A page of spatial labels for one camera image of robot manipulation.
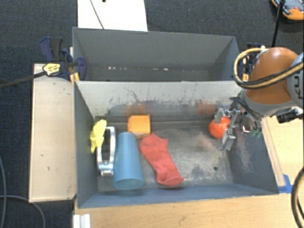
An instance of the gray bin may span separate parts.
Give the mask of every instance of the gray bin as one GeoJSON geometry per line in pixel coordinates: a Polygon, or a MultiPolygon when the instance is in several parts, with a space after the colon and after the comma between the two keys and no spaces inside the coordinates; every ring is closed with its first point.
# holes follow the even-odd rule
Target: gray bin
{"type": "Polygon", "coordinates": [[[88,67],[87,81],[74,87],[79,208],[278,193],[262,136],[252,138],[237,130],[231,151],[223,152],[208,132],[216,106],[230,104],[229,98],[240,91],[227,80],[238,54],[234,37],[73,32],[74,57],[84,56],[88,67]],[[141,154],[145,184],[138,190],[116,190],[112,178],[98,175],[89,140],[94,122],[106,119],[118,133],[125,132],[132,114],[149,114],[152,132],[169,140],[171,157],[185,177],[179,187],[159,185],[141,154]]]}

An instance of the red cloth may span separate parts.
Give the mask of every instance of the red cloth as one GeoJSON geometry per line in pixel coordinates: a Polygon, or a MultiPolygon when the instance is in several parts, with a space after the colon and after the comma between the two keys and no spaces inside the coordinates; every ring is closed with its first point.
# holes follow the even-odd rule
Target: red cloth
{"type": "Polygon", "coordinates": [[[141,140],[139,149],[156,171],[157,182],[165,186],[174,187],[179,185],[184,178],[177,170],[168,152],[167,145],[167,139],[162,139],[152,133],[141,140]]]}

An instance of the blue plastic cup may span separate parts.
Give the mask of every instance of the blue plastic cup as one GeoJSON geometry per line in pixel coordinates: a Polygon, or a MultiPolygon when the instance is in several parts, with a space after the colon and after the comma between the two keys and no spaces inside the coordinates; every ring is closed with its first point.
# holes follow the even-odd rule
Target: blue plastic cup
{"type": "Polygon", "coordinates": [[[142,174],[135,135],[120,133],[117,136],[113,187],[120,190],[140,188],[144,183],[142,174]]]}

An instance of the gray carpet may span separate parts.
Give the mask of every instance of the gray carpet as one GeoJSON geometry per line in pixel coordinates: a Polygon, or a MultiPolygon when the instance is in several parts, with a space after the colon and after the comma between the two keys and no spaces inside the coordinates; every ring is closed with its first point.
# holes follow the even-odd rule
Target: gray carpet
{"type": "MultiPolygon", "coordinates": [[[[232,35],[240,49],[248,42],[270,46],[275,28],[268,0],[145,0],[145,7],[150,31],[232,35]]],[[[76,22],[77,0],[0,0],[0,78],[30,75],[35,61],[44,60],[37,44],[46,36],[63,37],[63,48],[72,45],[76,22]]],[[[276,45],[301,53],[303,23],[283,20],[276,45]]],[[[30,126],[31,82],[0,90],[0,155],[10,195],[28,195],[30,126]]],[[[71,201],[40,205],[47,227],[71,227],[71,201]]],[[[4,227],[42,227],[42,221],[33,207],[9,200],[4,227]]]]}

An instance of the orange device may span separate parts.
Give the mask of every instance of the orange device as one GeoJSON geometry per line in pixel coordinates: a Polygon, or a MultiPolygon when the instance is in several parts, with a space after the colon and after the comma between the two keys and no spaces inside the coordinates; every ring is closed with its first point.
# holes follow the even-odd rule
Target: orange device
{"type": "MultiPolygon", "coordinates": [[[[278,7],[280,0],[270,0],[275,7],[278,7]]],[[[303,22],[304,7],[302,0],[285,0],[282,14],[290,22],[303,22]]]]}

